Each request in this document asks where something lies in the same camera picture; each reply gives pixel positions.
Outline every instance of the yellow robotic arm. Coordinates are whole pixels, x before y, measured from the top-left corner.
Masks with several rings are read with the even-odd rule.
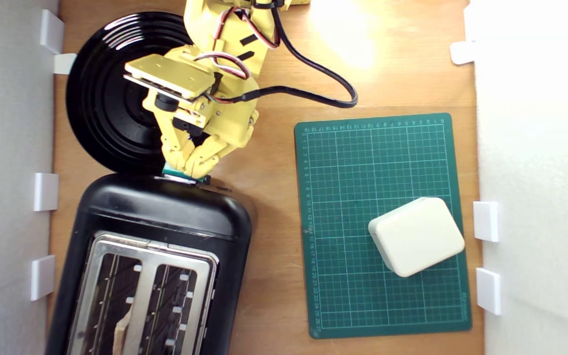
[[[288,87],[261,90],[255,82],[270,48],[284,41],[294,55],[296,52],[289,47],[278,9],[309,2],[187,0],[183,19],[194,44],[126,63],[125,78],[149,88],[143,107],[153,112],[162,131],[167,167],[200,179],[222,157],[246,146],[259,119],[256,99],[262,95],[279,92],[338,107],[356,105],[356,91],[347,81],[312,62],[307,64],[334,74],[336,77],[331,76],[347,87],[352,101]]]

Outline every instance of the white foam wall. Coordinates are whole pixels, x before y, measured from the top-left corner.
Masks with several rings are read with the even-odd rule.
[[[45,299],[30,302],[30,263],[45,256],[49,214],[33,212],[34,173],[52,169],[53,56],[38,44],[41,9],[0,0],[0,355],[37,355]]]
[[[486,355],[568,354],[568,1],[474,0],[480,194],[500,204]]]

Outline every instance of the wooden surface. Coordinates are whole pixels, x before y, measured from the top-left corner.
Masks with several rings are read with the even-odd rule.
[[[464,38],[462,9],[467,3],[313,0],[311,6],[283,14],[287,34],[297,48],[349,79],[360,103],[344,110],[284,95],[265,97],[258,104],[260,121],[252,141],[214,170],[215,178],[252,196],[260,213],[230,354],[483,353],[483,313],[475,298],[475,267],[482,265],[482,256],[472,222],[472,202],[478,200],[473,68],[452,65],[448,50],[451,42]],[[182,13],[183,5],[181,0],[61,0],[65,52],[76,52],[95,30],[120,16],[149,10]],[[52,216],[50,252],[56,255],[59,276],[80,196],[93,180],[110,173],[73,136],[65,111],[65,83],[65,76],[57,76],[54,171],[61,176],[61,195]],[[304,67],[284,48],[270,52],[258,83],[346,98],[343,88]],[[314,341],[307,326],[293,126],[300,121],[429,112],[453,116],[473,329]]]

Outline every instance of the cutting mat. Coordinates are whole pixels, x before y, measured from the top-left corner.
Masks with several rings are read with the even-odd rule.
[[[465,252],[402,278],[367,231],[422,196],[444,199],[462,230],[450,115],[299,123],[295,148],[311,337],[470,329]]]

